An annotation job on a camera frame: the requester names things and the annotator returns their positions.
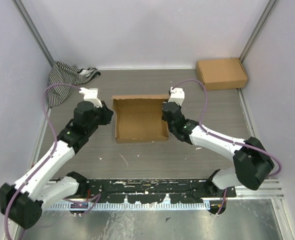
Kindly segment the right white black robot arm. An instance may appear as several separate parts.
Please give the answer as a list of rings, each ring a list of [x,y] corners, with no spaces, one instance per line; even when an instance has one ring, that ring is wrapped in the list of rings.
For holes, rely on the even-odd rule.
[[[212,131],[195,120],[185,118],[175,102],[163,103],[162,119],[177,140],[207,148],[232,161],[232,167],[217,169],[206,180],[207,191],[212,197],[219,197],[225,189],[236,186],[255,191],[275,167],[257,138],[244,140]]]

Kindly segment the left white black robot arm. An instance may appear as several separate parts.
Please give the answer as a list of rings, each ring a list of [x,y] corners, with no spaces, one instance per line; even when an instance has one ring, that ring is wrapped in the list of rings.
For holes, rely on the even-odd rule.
[[[75,171],[52,186],[46,185],[89,141],[99,126],[111,122],[113,114],[104,101],[100,106],[91,101],[79,102],[73,111],[73,118],[37,164],[12,185],[4,183],[0,187],[0,212],[5,218],[28,230],[37,223],[43,210],[55,202],[69,196],[85,197],[88,180]]]

